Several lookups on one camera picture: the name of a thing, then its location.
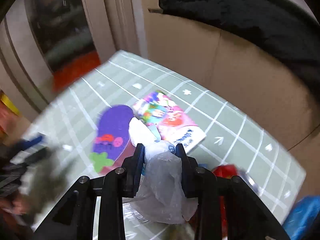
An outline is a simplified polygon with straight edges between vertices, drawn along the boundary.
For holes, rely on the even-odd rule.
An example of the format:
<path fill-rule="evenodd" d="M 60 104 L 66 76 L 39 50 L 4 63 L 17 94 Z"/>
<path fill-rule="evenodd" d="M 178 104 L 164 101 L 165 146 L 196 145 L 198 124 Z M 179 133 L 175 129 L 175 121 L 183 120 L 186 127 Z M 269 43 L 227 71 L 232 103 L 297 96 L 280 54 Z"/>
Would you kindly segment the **black cloth on counter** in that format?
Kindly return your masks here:
<path fill-rule="evenodd" d="M 242 37 L 285 64 L 319 98 L 319 24 L 288 0 L 159 0 L 163 14 Z"/>

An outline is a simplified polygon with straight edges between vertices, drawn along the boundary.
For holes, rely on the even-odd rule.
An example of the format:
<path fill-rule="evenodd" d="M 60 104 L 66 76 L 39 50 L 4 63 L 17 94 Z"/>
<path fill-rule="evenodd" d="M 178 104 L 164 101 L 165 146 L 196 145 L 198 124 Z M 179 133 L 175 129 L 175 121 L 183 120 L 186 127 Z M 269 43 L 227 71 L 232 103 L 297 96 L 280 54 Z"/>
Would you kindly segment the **green grid tablecloth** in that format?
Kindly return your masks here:
<path fill-rule="evenodd" d="M 197 210 L 183 224 L 153 222 L 123 197 L 125 170 L 101 176 L 89 158 L 104 111 L 132 106 L 160 90 L 205 132 L 187 156 L 196 159 Z M 41 204 L 32 239 L 222 239 L 220 190 L 228 191 L 228 239 L 289 239 L 283 221 L 306 176 L 294 157 L 245 113 L 176 72 L 117 52 L 64 90 L 24 135 L 44 140 L 25 157 L 48 147 L 23 185 Z M 212 170 L 234 164 L 259 186 L 257 195 L 239 176 Z"/>

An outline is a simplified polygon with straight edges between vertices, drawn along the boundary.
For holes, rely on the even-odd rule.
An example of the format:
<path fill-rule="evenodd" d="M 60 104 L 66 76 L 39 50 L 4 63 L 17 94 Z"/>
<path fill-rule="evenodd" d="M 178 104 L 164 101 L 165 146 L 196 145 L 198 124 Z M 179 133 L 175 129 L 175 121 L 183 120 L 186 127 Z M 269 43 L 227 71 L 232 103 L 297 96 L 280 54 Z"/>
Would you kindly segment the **white plastic wrapper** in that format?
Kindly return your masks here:
<path fill-rule="evenodd" d="M 134 146 L 145 147 L 144 175 L 131 206 L 146 219 L 183 224 L 197 210 L 197 199 L 187 199 L 182 190 L 182 160 L 175 155 L 174 145 L 159 140 L 137 118 L 129 123 L 129 135 Z"/>

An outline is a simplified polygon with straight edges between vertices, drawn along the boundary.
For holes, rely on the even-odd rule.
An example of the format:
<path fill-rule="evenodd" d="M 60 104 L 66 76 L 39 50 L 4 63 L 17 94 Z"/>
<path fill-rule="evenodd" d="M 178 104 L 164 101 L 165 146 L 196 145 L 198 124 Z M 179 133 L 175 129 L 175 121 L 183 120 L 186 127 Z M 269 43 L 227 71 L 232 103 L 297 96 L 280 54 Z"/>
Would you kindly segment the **blue trash bag bin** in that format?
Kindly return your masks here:
<path fill-rule="evenodd" d="M 296 202 L 283 223 L 290 239 L 319 239 L 319 196 Z"/>

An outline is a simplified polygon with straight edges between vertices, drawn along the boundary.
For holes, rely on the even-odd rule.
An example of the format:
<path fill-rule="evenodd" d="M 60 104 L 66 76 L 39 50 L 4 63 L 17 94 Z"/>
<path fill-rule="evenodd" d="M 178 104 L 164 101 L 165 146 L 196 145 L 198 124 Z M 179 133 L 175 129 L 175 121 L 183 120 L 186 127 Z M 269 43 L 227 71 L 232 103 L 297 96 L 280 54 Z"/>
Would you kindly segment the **pink tissue pack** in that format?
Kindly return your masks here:
<path fill-rule="evenodd" d="M 205 132 L 162 91 L 156 90 L 133 106 L 136 117 L 148 128 L 154 126 L 162 140 L 182 144 L 189 153 L 206 137 Z"/>

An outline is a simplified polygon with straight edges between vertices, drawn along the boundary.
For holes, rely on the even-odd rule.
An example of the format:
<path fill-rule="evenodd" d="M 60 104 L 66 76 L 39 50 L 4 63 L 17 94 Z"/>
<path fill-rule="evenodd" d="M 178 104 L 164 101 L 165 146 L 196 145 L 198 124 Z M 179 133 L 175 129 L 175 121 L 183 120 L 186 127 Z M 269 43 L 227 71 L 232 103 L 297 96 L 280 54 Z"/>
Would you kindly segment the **crushed red soda can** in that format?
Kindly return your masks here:
<path fill-rule="evenodd" d="M 257 194 L 259 195 L 259 186 L 252 179 L 252 177 L 243 169 L 238 168 L 234 164 L 220 165 L 212 170 L 217 178 L 231 179 L 233 176 L 239 176 L 243 181 Z M 222 226 L 222 239 L 228 239 L 228 223 L 226 213 L 226 197 L 228 191 L 224 189 L 220 190 L 220 212 L 221 212 L 221 226 Z"/>

